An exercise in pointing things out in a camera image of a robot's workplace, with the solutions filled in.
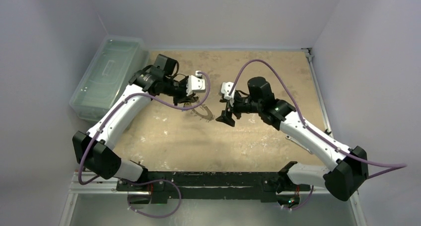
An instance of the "plastic container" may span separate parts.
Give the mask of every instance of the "plastic container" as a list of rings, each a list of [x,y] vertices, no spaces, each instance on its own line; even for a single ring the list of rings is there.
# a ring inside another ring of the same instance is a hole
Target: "plastic container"
[[[142,39],[106,36],[71,97],[70,106],[79,118],[98,122],[148,59],[149,51]]]

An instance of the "metal frame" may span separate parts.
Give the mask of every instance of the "metal frame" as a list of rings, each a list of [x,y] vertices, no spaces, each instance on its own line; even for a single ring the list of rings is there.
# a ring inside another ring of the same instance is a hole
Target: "metal frame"
[[[317,96],[320,103],[320,108],[322,110],[323,114],[323,122],[326,129],[332,130],[329,118],[326,112],[326,107],[320,92],[319,84],[317,82],[317,78],[314,72],[312,58],[313,55],[310,53],[309,49],[301,49],[306,55],[306,58],[308,60],[309,68],[311,71],[311,75],[313,77],[313,83],[316,88]],[[95,176],[96,174],[93,172],[84,172],[82,175],[83,180],[88,180],[91,177]],[[95,179],[92,183],[88,185],[80,185],[77,179],[77,172],[73,175],[73,178],[70,183],[69,187],[69,194],[68,198],[66,200],[66,204],[63,210],[62,218],[60,220],[60,226],[69,226],[71,223],[71,219],[73,216],[74,207],[76,205],[77,197],[79,194],[128,194],[126,191],[117,191],[117,183],[118,179],[111,178],[111,179],[103,179],[101,177]],[[282,191],[280,193],[277,193],[277,195],[290,195],[293,194],[292,191]],[[147,192],[142,191],[135,191],[130,192],[130,194],[136,194],[136,195],[147,195]],[[315,187],[313,194],[329,194],[329,192],[325,188],[321,187]],[[350,197],[351,207],[354,214],[355,221],[358,226],[367,226],[366,219],[364,217],[364,213],[361,208],[360,200],[359,200],[359,193],[356,191],[351,197]]]

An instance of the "floor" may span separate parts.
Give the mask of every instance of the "floor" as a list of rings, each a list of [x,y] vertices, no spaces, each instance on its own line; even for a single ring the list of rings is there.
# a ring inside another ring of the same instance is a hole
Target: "floor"
[[[304,117],[323,130],[323,115],[303,52],[153,51],[150,62],[160,53],[178,60],[181,74],[192,75],[195,70],[208,73],[210,95],[202,108],[186,112],[153,101],[134,118],[114,149],[121,158],[164,171],[279,171],[292,160],[322,165],[257,114],[243,114],[234,128],[214,120],[225,107],[218,95],[222,82],[234,81],[244,63],[258,58],[277,70]],[[248,92],[247,80],[255,76],[268,80],[275,97],[292,103],[270,69],[261,63],[246,68],[236,89]],[[172,102],[167,96],[160,98]]]

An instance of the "gray wall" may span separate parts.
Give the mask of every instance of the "gray wall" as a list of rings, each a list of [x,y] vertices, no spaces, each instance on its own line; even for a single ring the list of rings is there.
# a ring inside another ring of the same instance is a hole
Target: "gray wall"
[[[370,225],[420,225],[420,10],[420,0],[340,0],[314,46],[335,137],[409,165],[362,185]]]
[[[57,225],[87,125],[69,99],[105,31],[89,0],[0,0],[0,225]]]
[[[152,48],[311,47],[339,0],[92,0],[110,34]]]

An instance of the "wooden board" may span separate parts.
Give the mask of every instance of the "wooden board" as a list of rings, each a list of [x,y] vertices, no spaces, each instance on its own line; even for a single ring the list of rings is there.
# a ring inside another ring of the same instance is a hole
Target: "wooden board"
[[[207,117],[209,114],[218,117],[225,107],[218,95],[222,82],[233,82],[244,63],[258,58],[277,70],[305,118],[323,130],[319,100],[303,52],[153,51],[150,62],[160,53],[179,61],[179,73],[192,75],[195,70],[208,73],[209,98],[196,113],[153,101],[122,135],[114,149],[120,157],[141,162],[149,170],[278,171],[291,160],[322,164],[287,140],[284,133],[264,124],[257,114],[244,114],[236,120],[234,128]],[[261,63],[246,68],[236,89],[248,92],[247,81],[255,76],[269,81],[275,97],[292,103],[271,70]],[[170,97],[160,98],[172,103]]]

